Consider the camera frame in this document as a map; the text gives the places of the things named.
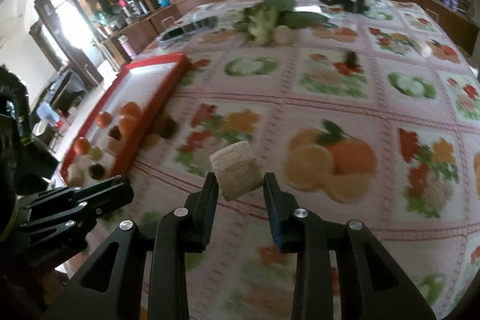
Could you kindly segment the black sleeved forearm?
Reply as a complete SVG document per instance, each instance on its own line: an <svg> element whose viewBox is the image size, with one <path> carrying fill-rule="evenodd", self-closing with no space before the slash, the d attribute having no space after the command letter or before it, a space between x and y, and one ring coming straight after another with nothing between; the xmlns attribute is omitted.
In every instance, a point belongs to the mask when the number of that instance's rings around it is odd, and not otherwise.
<svg viewBox="0 0 480 320"><path fill-rule="evenodd" d="M1 66L1 236L16 210L16 197L47 189L58 160L32 136L29 96L20 78Z"/></svg>

